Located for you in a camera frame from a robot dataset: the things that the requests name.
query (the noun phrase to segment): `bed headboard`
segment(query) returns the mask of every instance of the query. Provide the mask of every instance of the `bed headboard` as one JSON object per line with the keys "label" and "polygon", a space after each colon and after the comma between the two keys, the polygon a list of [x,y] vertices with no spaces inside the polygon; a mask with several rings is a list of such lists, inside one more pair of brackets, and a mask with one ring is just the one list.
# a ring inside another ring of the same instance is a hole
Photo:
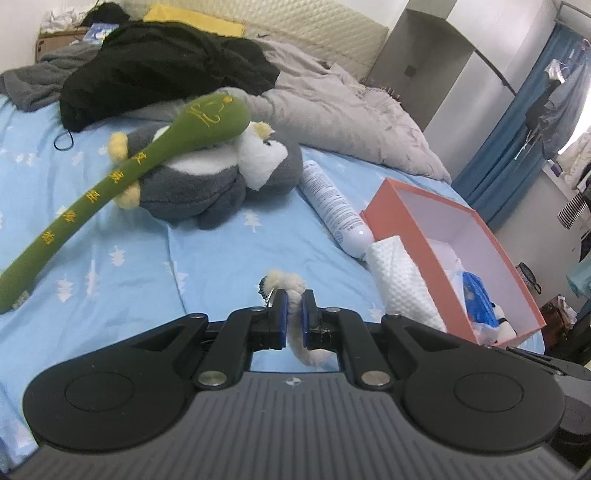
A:
{"label": "bed headboard", "polygon": [[132,18],[154,4],[174,5],[247,25],[246,36],[271,34],[305,52],[335,61],[358,79],[374,65],[388,27],[335,0],[124,0]]}

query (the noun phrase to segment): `silver bolt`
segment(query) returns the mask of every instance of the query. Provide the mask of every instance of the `silver bolt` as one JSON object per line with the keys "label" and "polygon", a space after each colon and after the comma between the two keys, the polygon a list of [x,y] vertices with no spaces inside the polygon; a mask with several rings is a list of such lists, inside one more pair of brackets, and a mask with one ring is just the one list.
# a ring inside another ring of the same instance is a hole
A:
{"label": "silver bolt", "polygon": [[371,387],[381,387],[390,382],[390,375],[380,370],[370,370],[361,375],[361,380]]}
{"label": "silver bolt", "polygon": [[199,383],[208,387],[219,387],[227,381],[226,374],[217,370],[207,370],[199,375]]}

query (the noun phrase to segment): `yellow pillow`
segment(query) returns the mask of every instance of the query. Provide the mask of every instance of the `yellow pillow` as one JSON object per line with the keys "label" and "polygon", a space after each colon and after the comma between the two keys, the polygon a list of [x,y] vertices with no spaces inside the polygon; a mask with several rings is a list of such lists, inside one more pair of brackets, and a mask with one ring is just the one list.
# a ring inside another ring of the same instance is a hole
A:
{"label": "yellow pillow", "polygon": [[170,5],[154,5],[145,14],[144,22],[182,22],[199,30],[217,33],[226,37],[241,37],[244,33],[244,25],[240,23],[229,22],[221,18],[185,10],[184,8],[171,7]]}

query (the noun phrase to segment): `green massage hammer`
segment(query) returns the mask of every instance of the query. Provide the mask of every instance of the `green massage hammer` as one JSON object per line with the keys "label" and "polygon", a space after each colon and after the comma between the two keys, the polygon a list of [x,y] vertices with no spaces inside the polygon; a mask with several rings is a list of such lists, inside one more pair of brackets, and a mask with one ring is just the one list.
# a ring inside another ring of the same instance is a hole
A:
{"label": "green massage hammer", "polygon": [[0,313],[12,308],[51,257],[82,225],[148,170],[177,155],[231,140],[244,132],[249,123],[248,108],[227,93],[213,93],[192,101],[159,139],[117,165],[76,200],[0,275]]}

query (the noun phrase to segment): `blue tissue package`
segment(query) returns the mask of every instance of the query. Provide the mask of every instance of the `blue tissue package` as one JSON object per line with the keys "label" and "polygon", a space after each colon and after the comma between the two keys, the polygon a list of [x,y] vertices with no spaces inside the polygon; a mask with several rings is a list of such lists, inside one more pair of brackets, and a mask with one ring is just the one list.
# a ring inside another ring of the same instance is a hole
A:
{"label": "blue tissue package", "polygon": [[103,40],[118,26],[114,23],[93,23],[82,40],[94,45],[102,45]]}
{"label": "blue tissue package", "polygon": [[488,293],[486,293],[482,280],[474,273],[464,272],[464,299],[471,321],[486,323],[494,328],[499,326],[499,321],[492,311],[491,300]]}

